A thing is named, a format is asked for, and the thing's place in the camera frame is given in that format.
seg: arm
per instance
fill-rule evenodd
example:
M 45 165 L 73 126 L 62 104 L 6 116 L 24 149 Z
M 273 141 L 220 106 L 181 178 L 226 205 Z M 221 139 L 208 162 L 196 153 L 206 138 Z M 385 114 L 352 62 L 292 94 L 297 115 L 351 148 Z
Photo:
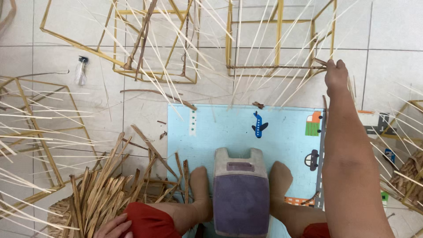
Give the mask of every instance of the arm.
M 323 187 L 331 237 L 393 238 L 383 210 L 379 170 L 363 125 L 347 89 L 342 60 L 327 63 L 330 97 L 325 136 Z

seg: person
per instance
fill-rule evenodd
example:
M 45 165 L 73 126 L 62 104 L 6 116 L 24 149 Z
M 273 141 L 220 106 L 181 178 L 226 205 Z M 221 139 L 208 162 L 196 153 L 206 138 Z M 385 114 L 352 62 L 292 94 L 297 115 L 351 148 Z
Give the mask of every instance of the person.
M 322 168 L 325 211 L 284 202 L 293 180 L 291 172 L 280 162 L 275 162 L 270 171 L 270 214 L 286 226 L 292 238 L 394 238 L 381 202 L 378 165 L 347 89 L 347 77 L 348 70 L 342 60 L 336 65 L 333 60 L 327 62 L 325 83 L 330 116 Z M 137 229 L 131 226 L 129 212 L 101 227 L 94 238 L 176 238 L 193 225 L 210 221 L 212 204 L 204 167 L 191 173 L 190 185 L 192 204 L 129 205 L 127 211 L 139 206 L 147 213 L 143 234 L 135 233 Z M 156 218 L 156 225 L 148 222 L 151 218 Z M 161 229 L 162 235 L 148 236 L 148 229 L 155 232 Z

